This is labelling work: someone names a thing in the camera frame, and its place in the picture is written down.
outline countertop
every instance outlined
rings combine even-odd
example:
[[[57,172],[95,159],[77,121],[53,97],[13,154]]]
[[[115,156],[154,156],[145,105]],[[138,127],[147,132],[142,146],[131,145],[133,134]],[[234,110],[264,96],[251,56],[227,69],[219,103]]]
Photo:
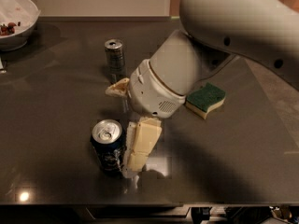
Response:
[[[141,173],[127,179],[100,170],[93,126],[137,119],[104,95],[105,41],[124,42],[131,74],[178,28],[170,19],[40,21],[25,47],[2,52],[0,204],[298,204],[299,92],[242,58],[195,84],[224,89],[224,106],[207,120],[184,106],[164,120]]]

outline can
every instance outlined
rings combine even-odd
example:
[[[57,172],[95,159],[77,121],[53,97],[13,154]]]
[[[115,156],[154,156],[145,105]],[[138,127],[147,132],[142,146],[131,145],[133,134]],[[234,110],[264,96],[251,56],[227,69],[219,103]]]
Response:
[[[105,42],[107,64],[112,84],[126,77],[123,43],[119,39],[110,39]]]
[[[122,126],[105,119],[93,127],[92,144],[105,173],[117,174],[123,166],[125,135]]]

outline tabletop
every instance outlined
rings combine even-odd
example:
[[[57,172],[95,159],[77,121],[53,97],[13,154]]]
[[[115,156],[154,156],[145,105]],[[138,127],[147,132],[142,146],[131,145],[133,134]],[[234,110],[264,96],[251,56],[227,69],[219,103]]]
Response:
[[[119,178],[100,170],[93,126],[116,119],[126,128],[138,117],[104,94],[105,41],[123,41],[131,74],[178,28],[171,19],[40,21],[26,46],[2,52],[0,204],[297,204],[299,116],[286,119],[282,107],[299,111],[292,98],[298,91],[271,96],[284,88],[242,58],[195,84],[225,90],[224,105],[206,120],[185,106],[164,120],[142,172]]]

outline can top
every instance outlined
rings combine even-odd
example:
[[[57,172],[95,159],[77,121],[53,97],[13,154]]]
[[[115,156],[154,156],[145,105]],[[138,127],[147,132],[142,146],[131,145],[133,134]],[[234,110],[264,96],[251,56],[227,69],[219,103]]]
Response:
[[[105,119],[93,128],[93,139],[104,145],[115,142],[122,133],[121,125],[113,119]]]
[[[105,42],[106,49],[120,49],[122,47],[122,41],[118,39],[111,39]]]

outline bowl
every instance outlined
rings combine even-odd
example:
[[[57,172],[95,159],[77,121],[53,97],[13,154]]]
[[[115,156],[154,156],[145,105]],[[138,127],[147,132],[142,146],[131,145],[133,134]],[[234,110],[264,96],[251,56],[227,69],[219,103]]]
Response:
[[[32,16],[30,16],[30,20],[27,22],[28,25],[25,26],[24,29],[16,29],[15,33],[12,35],[0,35],[0,51],[9,51],[23,47],[36,26],[39,15],[39,10],[36,4],[31,0],[15,1]]]

